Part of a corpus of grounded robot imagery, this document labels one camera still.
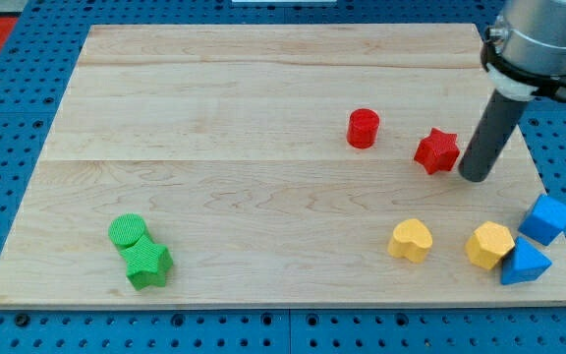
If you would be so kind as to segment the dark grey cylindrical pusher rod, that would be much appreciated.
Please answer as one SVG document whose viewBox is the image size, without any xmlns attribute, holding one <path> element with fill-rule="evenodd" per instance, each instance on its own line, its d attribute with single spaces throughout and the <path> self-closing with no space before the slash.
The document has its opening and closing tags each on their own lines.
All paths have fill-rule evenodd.
<svg viewBox="0 0 566 354">
<path fill-rule="evenodd" d="M 528 105 L 527 101 L 508 98 L 497 89 L 491 94 L 458 166 L 464 179 L 486 179 Z"/>
</svg>

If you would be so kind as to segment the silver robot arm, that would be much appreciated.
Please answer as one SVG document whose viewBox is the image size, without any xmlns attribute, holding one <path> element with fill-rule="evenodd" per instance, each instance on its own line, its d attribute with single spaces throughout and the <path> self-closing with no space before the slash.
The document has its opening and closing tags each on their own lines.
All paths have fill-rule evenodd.
<svg viewBox="0 0 566 354">
<path fill-rule="evenodd" d="M 566 103 L 566 0 L 507 1 L 483 36 L 481 65 L 494 84 L 459 163 L 481 182 L 537 97 Z"/>
</svg>

